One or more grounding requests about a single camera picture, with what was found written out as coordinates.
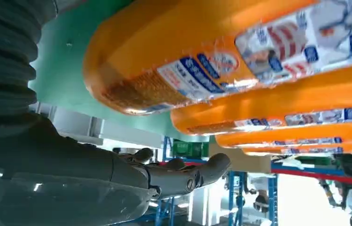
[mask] blue metal rack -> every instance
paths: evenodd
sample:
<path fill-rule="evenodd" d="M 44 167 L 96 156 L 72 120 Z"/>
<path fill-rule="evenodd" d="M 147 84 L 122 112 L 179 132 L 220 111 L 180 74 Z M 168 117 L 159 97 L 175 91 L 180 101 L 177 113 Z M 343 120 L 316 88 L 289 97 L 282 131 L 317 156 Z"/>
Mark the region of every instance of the blue metal rack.
<path fill-rule="evenodd" d="M 239 188 L 238 203 L 240 203 L 240 205 L 237 205 L 238 210 L 236 213 L 236 217 L 234 217 L 234 213 L 232 212 L 234 207 L 234 188 L 235 188 L 234 177 L 235 176 L 239 176 L 240 178 L 239 184 L 238 184 L 238 188 Z M 244 172 L 237 172 L 237 171 L 229 172 L 229 226 L 237 226 L 237 222 L 238 222 L 238 226 L 242 226 L 242 192 L 244 190 L 244 187 L 243 187 L 244 176 L 245 176 Z"/>
<path fill-rule="evenodd" d="M 272 226 L 279 225 L 277 175 L 275 178 L 269 178 L 269 220 Z"/>

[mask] white label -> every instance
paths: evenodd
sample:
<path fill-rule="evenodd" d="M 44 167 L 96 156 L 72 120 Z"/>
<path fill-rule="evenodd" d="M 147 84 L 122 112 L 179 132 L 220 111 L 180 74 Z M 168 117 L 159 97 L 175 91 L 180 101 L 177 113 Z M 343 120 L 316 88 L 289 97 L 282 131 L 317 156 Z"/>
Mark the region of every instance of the white label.
<path fill-rule="evenodd" d="M 250 29 L 235 45 L 267 85 L 350 66 L 352 0 L 324 0 Z"/>
<path fill-rule="evenodd" d="M 158 73 L 182 95 L 191 100 L 202 100 L 211 93 L 200 85 L 180 61 L 175 61 L 157 69 Z"/>

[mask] orange plastic container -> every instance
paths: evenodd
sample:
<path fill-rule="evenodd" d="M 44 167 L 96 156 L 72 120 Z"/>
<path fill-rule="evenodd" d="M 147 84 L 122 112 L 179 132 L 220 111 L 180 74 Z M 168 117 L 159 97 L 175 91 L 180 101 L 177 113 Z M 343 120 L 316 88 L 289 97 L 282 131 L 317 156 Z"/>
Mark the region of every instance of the orange plastic container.
<path fill-rule="evenodd" d="M 134 115 L 350 65 L 352 0 L 136 0 L 98 27 L 83 64 L 91 94 Z"/>
<path fill-rule="evenodd" d="M 352 67 L 175 109 L 171 118 L 191 135 L 352 122 Z"/>
<path fill-rule="evenodd" d="M 222 134 L 216 135 L 216 141 L 226 148 L 256 149 L 257 151 L 335 148 L 352 145 L 352 123 Z"/>

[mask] robotic hand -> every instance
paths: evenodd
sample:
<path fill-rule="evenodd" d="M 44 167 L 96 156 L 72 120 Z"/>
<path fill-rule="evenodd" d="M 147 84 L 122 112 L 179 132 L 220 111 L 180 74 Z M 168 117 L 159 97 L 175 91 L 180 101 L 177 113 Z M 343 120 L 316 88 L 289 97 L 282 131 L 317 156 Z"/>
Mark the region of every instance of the robotic hand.
<path fill-rule="evenodd" d="M 143 215 L 150 199 L 183 195 L 217 181 L 224 154 L 184 167 L 142 165 L 61 137 L 28 113 L 36 94 L 29 62 L 41 27 L 80 0 L 0 1 L 0 226 L 102 226 Z"/>

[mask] product label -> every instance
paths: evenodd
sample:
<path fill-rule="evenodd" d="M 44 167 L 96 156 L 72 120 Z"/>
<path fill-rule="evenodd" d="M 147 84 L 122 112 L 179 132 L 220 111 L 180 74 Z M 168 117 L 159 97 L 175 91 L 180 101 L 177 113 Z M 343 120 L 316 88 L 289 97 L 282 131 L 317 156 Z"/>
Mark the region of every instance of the product label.
<path fill-rule="evenodd" d="M 297 144 L 299 145 L 330 145 L 330 144 L 340 144 L 342 139 L 340 137 L 333 138 L 316 138 L 316 139 L 299 139 Z"/>
<path fill-rule="evenodd" d="M 286 115 L 284 118 L 248 119 L 235 121 L 234 130 L 245 132 L 301 127 L 309 125 L 343 123 L 352 121 L 352 108 L 332 109 L 319 112 Z"/>
<path fill-rule="evenodd" d="M 258 147 L 299 147 L 302 145 L 331 145 L 340 144 L 342 139 L 340 137 L 328 138 L 312 138 L 312 139 L 292 139 L 285 141 L 262 142 L 259 144 L 234 144 L 232 147 L 240 148 L 258 148 Z"/>
<path fill-rule="evenodd" d="M 261 83 L 275 84 L 352 65 L 352 0 L 325 0 L 237 36 Z"/>
<path fill-rule="evenodd" d="M 341 154 L 344 152 L 344 150 L 341 147 L 309 149 L 288 148 L 282 149 L 281 152 L 284 154 Z"/>
<path fill-rule="evenodd" d="M 321 112 L 287 115 L 287 126 L 331 124 L 352 121 L 352 108 L 334 109 Z"/>

